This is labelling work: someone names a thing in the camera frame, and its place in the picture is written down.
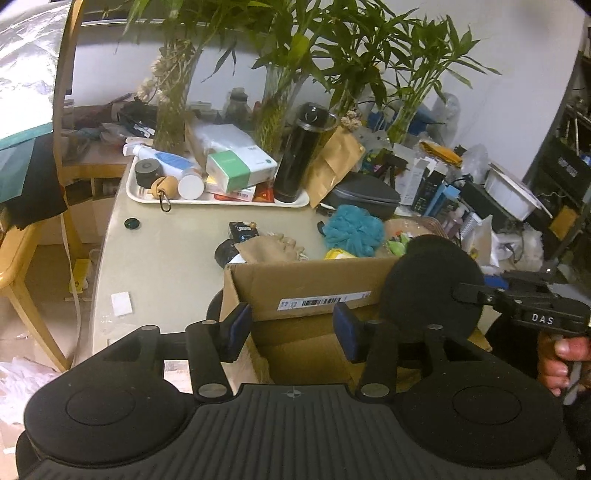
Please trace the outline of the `person's right hand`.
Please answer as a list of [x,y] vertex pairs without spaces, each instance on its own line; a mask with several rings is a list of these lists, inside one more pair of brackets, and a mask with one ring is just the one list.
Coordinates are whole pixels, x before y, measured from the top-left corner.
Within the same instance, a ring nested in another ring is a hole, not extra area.
[[554,340],[540,333],[538,337],[538,381],[559,396],[570,384],[570,365],[580,362],[582,370],[590,370],[590,339],[573,337]]

